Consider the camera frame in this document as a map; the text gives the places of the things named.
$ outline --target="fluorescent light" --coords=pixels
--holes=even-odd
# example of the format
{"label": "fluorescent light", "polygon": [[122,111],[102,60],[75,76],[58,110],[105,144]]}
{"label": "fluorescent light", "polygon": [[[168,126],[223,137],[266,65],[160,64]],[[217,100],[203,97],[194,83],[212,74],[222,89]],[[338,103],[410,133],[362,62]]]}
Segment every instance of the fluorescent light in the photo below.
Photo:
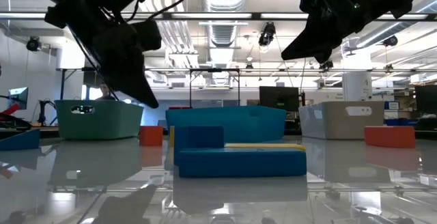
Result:
{"label": "fluorescent light", "polygon": [[261,18],[265,19],[307,19],[308,14],[304,13],[263,13]]}
{"label": "fluorescent light", "polygon": [[219,25],[219,26],[247,26],[249,23],[244,22],[199,22],[200,26],[213,26],[213,25]]}
{"label": "fluorescent light", "polygon": [[0,19],[16,19],[16,20],[42,20],[46,16],[45,13],[0,13]]}
{"label": "fluorescent light", "polygon": [[[399,18],[399,20],[423,20],[427,18],[428,15],[426,14],[405,14]],[[379,19],[395,19],[395,17],[392,14],[384,14],[379,17]]]}
{"label": "fluorescent light", "polygon": [[171,15],[173,18],[241,18],[248,19],[252,17],[251,13],[215,13],[215,12],[204,12],[204,13],[173,13]]}
{"label": "fluorescent light", "polygon": [[171,69],[171,68],[148,68],[147,70],[149,70],[149,71],[162,71],[162,72],[185,72],[185,71],[190,71],[190,69],[187,69],[187,68],[176,68],[176,69]]}

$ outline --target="blue box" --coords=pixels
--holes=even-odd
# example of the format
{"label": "blue box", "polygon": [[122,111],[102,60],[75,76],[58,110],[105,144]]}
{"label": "blue box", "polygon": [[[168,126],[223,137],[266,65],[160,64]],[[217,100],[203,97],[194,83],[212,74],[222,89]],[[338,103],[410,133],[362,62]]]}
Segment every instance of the blue box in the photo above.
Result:
{"label": "blue box", "polygon": [[174,164],[178,165],[180,151],[184,148],[225,147],[222,126],[176,126]]}
{"label": "blue box", "polygon": [[385,119],[384,124],[387,126],[399,126],[399,119]]}
{"label": "blue box", "polygon": [[170,126],[222,126],[226,143],[259,143],[284,136],[284,110],[262,106],[166,111]]}
{"label": "blue box", "polygon": [[295,149],[215,148],[181,150],[183,178],[303,176],[307,155]]}

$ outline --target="wall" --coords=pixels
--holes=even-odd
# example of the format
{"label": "wall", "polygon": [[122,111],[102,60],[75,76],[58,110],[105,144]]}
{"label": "wall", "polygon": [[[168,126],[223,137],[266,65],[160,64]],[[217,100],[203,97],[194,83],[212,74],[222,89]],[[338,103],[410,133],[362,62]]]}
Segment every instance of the wall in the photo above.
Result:
{"label": "wall", "polygon": [[[23,43],[6,37],[0,31],[0,64],[1,95],[7,96],[8,90],[12,88],[29,88],[27,110],[15,112],[16,117],[36,121],[40,110],[37,107],[39,100],[59,99],[61,72],[56,71],[56,50],[52,51],[51,57],[43,52],[29,52]],[[66,81],[66,97],[80,98],[82,82],[83,73],[76,73]],[[0,99],[0,111],[7,108],[7,103],[6,99]],[[50,107],[46,107],[46,110],[46,120],[50,122],[56,113]]]}

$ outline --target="black monitor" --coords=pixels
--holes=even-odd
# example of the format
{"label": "black monitor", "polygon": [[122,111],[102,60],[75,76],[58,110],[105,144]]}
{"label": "black monitor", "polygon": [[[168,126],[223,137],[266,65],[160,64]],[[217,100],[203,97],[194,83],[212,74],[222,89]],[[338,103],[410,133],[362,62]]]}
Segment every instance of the black monitor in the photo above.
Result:
{"label": "black monitor", "polygon": [[27,109],[27,97],[29,95],[29,88],[22,87],[9,90],[8,109],[17,104],[20,110]]}
{"label": "black monitor", "polygon": [[259,105],[299,111],[299,89],[297,87],[259,87]]}
{"label": "black monitor", "polygon": [[437,85],[416,86],[417,111],[437,113]]}

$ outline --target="white box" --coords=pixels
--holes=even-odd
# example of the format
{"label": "white box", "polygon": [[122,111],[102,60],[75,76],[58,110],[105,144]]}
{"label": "white box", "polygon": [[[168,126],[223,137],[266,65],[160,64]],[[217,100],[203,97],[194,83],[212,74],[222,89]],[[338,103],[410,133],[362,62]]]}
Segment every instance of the white box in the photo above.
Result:
{"label": "white box", "polygon": [[384,125],[384,101],[333,101],[299,108],[302,136],[364,139],[364,127]]}

